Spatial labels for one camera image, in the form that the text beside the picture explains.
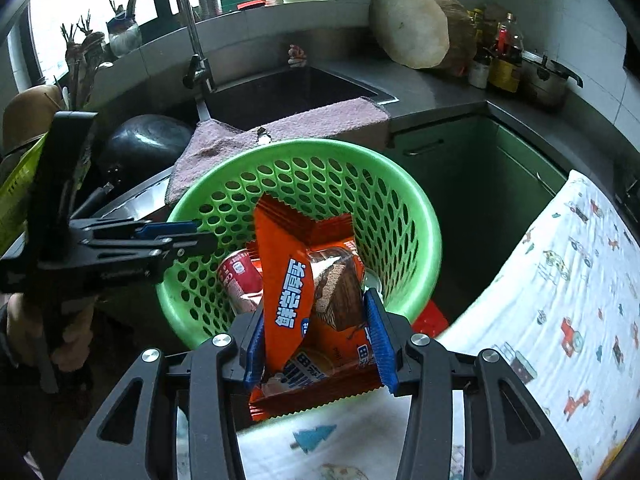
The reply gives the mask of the person's left hand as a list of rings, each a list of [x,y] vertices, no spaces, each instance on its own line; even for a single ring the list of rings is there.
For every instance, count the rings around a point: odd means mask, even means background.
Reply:
[[[82,298],[70,302],[71,307],[80,307],[72,322],[62,330],[62,342],[50,352],[50,361],[64,373],[80,370],[90,353],[93,338],[91,323],[96,297]],[[46,324],[42,322],[40,309],[29,306],[23,294],[9,296],[6,306],[6,336],[11,349],[28,366],[36,364],[36,342],[46,335]]]

